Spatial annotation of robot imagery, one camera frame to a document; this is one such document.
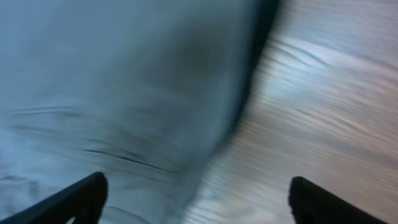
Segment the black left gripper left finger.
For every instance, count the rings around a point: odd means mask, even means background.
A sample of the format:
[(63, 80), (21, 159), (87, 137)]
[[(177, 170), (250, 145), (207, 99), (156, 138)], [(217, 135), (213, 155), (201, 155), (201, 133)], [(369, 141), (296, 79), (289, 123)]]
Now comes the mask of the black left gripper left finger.
[(1, 224), (98, 224), (108, 198), (108, 180), (94, 172)]

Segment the grey shorts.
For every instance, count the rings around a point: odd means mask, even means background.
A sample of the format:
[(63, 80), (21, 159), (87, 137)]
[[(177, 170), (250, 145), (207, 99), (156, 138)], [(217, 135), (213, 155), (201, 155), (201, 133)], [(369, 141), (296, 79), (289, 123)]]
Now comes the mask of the grey shorts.
[(279, 6), (1, 0), (1, 217), (100, 171), (101, 223), (180, 223)]

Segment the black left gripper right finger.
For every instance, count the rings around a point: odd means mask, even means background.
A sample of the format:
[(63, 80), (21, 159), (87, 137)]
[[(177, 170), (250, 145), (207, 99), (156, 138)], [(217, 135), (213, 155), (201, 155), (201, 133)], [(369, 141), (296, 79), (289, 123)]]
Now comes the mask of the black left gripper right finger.
[(289, 205), (296, 224), (387, 224), (299, 176), (290, 182)]

